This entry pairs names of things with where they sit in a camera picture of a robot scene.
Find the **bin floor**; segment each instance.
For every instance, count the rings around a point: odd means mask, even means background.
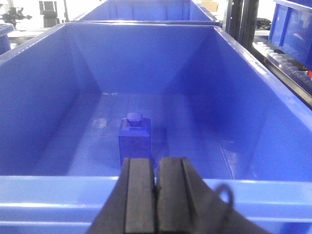
[[[207,121],[205,96],[80,94],[32,172],[40,176],[117,176],[118,131],[128,112],[152,123],[152,156],[185,156],[204,178],[232,178]]]

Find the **blue storage bin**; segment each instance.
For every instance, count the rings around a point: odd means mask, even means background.
[[[195,0],[106,0],[73,21],[116,20],[221,26],[220,21]]]
[[[312,69],[312,3],[275,0],[270,42]]]
[[[8,33],[14,30],[13,25],[11,24],[0,24],[0,55],[9,51],[10,41],[8,38]]]
[[[186,156],[261,226],[311,229],[312,111],[220,28],[61,24],[0,70],[0,232],[83,233],[130,112],[151,120],[156,163]]]

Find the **cardboard box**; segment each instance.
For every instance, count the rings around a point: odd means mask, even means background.
[[[217,1],[208,0],[208,1],[201,1],[201,4],[208,10],[208,11],[217,11],[219,3]]]

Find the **blue bottle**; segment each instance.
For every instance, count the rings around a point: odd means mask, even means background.
[[[129,113],[119,130],[120,164],[125,157],[151,159],[151,120],[141,113]]]

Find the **blue plastic bin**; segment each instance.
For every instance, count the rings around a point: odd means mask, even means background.
[[[269,40],[310,70],[312,69],[312,3],[275,0]]]
[[[221,26],[221,22],[195,0],[106,0],[73,21],[116,20]]]
[[[62,24],[0,70],[0,232],[83,233],[130,112],[151,120],[156,163],[229,179],[238,211],[275,233],[311,228],[312,111],[220,28]]]
[[[14,28],[11,24],[0,24],[0,55],[11,49],[7,34],[13,30]]]

